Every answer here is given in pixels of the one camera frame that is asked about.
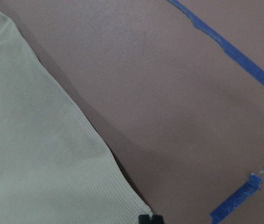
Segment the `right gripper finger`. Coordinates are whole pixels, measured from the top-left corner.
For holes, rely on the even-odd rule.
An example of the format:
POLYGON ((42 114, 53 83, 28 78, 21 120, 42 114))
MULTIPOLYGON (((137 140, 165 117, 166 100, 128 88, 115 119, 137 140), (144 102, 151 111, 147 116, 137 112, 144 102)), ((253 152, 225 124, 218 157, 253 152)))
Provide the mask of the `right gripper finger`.
POLYGON ((139 215, 139 224, 163 224, 163 216, 161 215, 139 215))

